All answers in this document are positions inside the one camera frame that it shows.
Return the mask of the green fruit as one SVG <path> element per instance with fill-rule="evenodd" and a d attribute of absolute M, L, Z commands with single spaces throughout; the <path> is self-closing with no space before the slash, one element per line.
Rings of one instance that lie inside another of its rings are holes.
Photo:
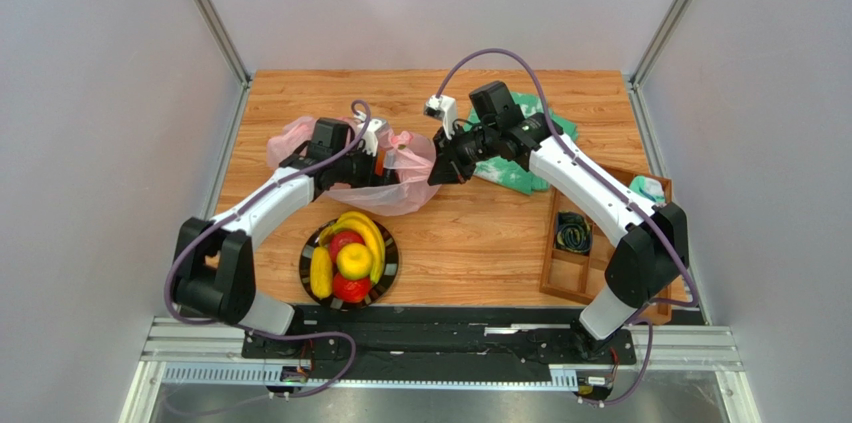
<path fill-rule="evenodd" d="M 349 244 L 338 254 L 337 268 L 345 278 L 357 280 L 368 277 L 371 273 L 374 257 L 364 244 Z"/>

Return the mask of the yellow mango fruit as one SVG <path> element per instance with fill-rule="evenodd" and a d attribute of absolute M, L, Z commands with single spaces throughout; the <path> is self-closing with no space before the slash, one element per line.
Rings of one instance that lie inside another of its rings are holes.
<path fill-rule="evenodd" d="M 319 299 L 328 298 L 333 291 L 333 268 L 330 253 L 323 246 L 316 247 L 311 257 L 309 283 L 311 292 Z"/>

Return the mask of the pink plastic bag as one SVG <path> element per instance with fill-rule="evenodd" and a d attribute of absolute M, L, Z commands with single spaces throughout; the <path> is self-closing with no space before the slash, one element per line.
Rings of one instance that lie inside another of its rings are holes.
<path fill-rule="evenodd" d="M 281 134 L 267 142 L 267 165 L 270 168 L 308 141 L 317 128 L 318 119 L 300 117 L 286 125 Z M 399 216 L 418 211 L 438 191 L 427 183 L 435 162 L 435 150 L 425 136 L 403 131 L 395 133 L 389 125 L 380 136 L 379 152 L 385 153 L 384 166 L 390 171 L 390 184 L 380 187 L 349 188 L 333 185 L 328 198 L 380 216 Z"/>

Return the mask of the yellow banana bunch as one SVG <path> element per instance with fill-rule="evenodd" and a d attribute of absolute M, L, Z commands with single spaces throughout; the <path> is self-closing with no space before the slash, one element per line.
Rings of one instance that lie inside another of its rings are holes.
<path fill-rule="evenodd" d="M 376 285 L 384 274 L 386 263 L 385 239 L 380 229 L 372 219 L 360 212 L 345 212 L 334 223 L 331 223 L 320 231 L 318 237 L 319 245 L 326 246 L 328 249 L 332 237 L 344 230 L 351 230 L 360 234 L 364 240 L 364 245 L 372 252 L 374 263 L 368 277 L 372 281 L 372 285 Z"/>

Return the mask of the red tomato fruit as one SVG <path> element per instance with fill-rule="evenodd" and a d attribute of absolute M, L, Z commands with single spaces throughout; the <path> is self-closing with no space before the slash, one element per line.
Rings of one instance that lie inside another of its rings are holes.
<path fill-rule="evenodd" d="M 350 280 L 337 273 L 332 280 L 332 294 L 346 303 L 363 301 L 371 289 L 372 281 L 369 277 Z"/>

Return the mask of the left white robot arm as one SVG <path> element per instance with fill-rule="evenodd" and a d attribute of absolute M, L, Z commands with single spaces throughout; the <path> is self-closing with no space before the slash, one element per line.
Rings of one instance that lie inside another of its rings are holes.
<path fill-rule="evenodd" d="M 260 292 L 254 253 L 288 217 L 336 184 L 377 182 L 380 118 L 356 114 L 357 124 L 319 119 L 306 141 L 285 157 L 259 189 L 210 220 L 192 217 L 179 230 L 164 299 L 198 313 L 196 323 L 220 322 L 265 337 L 285 335 L 296 310 Z"/>

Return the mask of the red apple fruit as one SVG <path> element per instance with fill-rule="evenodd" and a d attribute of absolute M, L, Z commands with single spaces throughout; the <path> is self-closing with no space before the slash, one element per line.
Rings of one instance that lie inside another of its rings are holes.
<path fill-rule="evenodd" d="M 336 263 L 339 252 L 349 244 L 364 244 L 364 240 L 360 234 L 351 230 L 344 230 L 332 237 L 328 245 L 328 251 L 331 260 Z"/>

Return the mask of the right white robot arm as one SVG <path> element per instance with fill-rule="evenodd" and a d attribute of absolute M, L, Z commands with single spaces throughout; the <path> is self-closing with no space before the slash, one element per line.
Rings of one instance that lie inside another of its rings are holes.
<path fill-rule="evenodd" d="M 614 247 L 605 286 L 573 329 L 591 344 L 608 340 L 677 277 L 688 275 L 685 212 L 655 204 L 585 155 L 547 109 L 524 116 L 507 85 L 495 81 L 470 95 L 478 122 L 458 117 L 455 99 L 431 96 L 426 116 L 440 121 L 433 138 L 431 185 L 463 184 L 477 164 L 494 157 L 517 163 L 567 197 Z"/>

